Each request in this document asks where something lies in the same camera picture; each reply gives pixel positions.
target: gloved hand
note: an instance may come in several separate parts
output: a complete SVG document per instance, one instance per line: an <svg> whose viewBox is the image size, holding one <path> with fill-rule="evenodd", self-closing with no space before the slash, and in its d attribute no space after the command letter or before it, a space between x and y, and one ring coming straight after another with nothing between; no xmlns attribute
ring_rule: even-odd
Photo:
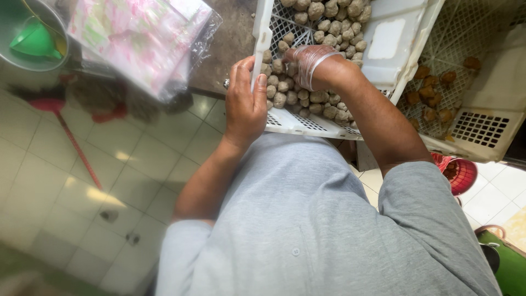
<svg viewBox="0 0 526 296"><path fill-rule="evenodd" d="M311 92L327 89L327 81L334 78L335 69L327 60L344 61L343 56L329 45L300 45L297 49L287 50L284 58L284 62L298 65L294 80Z"/></svg>
<svg viewBox="0 0 526 296"><path fill-rule="evenodd" d="M224 138L231 144L247 149L267 125L267 77L260 74L250 91L250 71L256 58L250 56L230 69L230 87L225 101L227 128Z"/></svg>

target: fingernail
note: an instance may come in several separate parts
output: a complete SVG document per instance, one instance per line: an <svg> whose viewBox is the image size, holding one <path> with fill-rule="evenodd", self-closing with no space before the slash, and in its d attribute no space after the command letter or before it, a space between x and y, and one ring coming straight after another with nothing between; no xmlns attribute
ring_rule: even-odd
<svg viewBox="0 0 526 296"><path fill-rule="evenodd" d="M267 76L261 75L258 79L259 85L267 85Z"/></svg>

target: green container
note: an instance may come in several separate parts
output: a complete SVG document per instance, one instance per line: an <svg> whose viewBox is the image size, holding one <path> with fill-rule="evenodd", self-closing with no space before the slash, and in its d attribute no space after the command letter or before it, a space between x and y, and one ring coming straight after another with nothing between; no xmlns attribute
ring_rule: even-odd
<svg viewBox="0 0 526 296"><path fill-rule="evenodd" d="M67 36L64 23L52 8L41 0L26 2L46 24ZM32 13L20 0L0 0L0 57L14 66L34 72L51 71L61 67L66 62L69 52L68 38L66 55L62 58L30 55L10 48L11 42L22 33L32 18L34 19Z"/></svg>

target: red broom handle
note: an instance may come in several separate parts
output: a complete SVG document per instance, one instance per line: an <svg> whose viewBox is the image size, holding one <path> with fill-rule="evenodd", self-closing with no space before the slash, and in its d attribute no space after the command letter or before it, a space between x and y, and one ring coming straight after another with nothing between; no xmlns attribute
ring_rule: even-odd
<svg viewBox="0 0 526 296"><path fill-rule="evenodd" d="M73 143L73 147L75 147L75 149L77 150L78 156L80 156L80 159L82 159L82 162L84 162L84 165L88 169L89 174L92 176L93 182L95 182L95 185L97 185L99 190L102 191L102 185L100 184L97 176L95 175L95 172L93 171L92 166L89 165L88 159L86 159L86 156L84 155L84 152L82 152L82 149L80 149L80 146L78 146L78 143L75 140L75 138L73 137L73 134L71 133L71 131L67 127L67 124L64 121L64 118L62 118L62 115L58 111L55 112L55 116L57 116L57 119L60 122L60 124L62 125L62 127L64 128L64 131L66 132L69 140L71 141L71 143Z"/></svg>

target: countertop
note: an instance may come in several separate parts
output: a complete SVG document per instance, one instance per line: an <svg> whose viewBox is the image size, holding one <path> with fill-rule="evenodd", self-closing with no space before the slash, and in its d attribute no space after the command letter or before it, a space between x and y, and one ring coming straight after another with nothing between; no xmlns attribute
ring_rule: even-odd
<svg viewBox="0 0 526 296"><path fill-rule="evenodd" d="M205 0L222 18L214 41L201 65L194 69L189 86L193 92L219 99L225 98L223 81L237 61L254 52L252 36L257 0Z"/></svg>

